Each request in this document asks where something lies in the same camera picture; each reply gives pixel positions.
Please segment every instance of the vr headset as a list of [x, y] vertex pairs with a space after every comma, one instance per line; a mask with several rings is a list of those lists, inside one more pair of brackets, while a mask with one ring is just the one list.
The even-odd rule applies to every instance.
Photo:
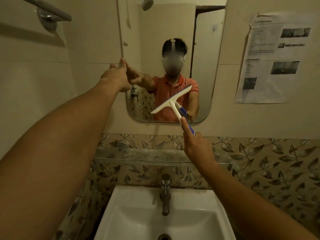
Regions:
[[182, 52], [175, 51], [176, 40], [171, 39], [171, 52], [166, 52], [162, 57], [162, 66], [164, 69], [181, 70], [184, 65], [185, 56]]

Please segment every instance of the printed paper notice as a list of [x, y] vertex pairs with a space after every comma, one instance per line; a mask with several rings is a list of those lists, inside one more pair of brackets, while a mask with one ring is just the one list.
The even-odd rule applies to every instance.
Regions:
[[284, 103], [310, 48], [314, 18], [293, 13], [257, 15], [251, 26], [235, 103]]

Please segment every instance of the qr code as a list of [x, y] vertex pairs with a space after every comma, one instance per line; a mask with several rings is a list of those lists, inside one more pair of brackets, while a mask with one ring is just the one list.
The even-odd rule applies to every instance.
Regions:
[[256, 85], [257, 78], [256, 77], [246, 77], [244, 79], [243, 83], [243, 90], [250, 90], [254, 89], [254, 86]]

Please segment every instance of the sink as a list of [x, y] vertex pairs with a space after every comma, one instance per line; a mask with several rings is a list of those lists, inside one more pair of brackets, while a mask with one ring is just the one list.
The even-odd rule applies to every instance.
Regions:
[[212, 190], [171, 189], [163, 216], [160, 188], [114, 188], [94, 240], [235, 240], [226, 212]]

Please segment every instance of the dark hair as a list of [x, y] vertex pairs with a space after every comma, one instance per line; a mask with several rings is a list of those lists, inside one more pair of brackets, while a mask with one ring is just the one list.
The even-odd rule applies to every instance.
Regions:
[[[179, 39], [179, 38], [174, 38], [174, 40], [176, 41], [175, 42], [175, 51], [182, 52], [183, 55], [186, 55], [187, 49], [188, 49], [186, 43], [182, 39]], [[172, 43], [171, 43], [171, 39], [170, 39], [170, 40], [167, 40], [162, 46], [162, 56], [165, 53], [170, 52], [171, 48], [172, 48]]]

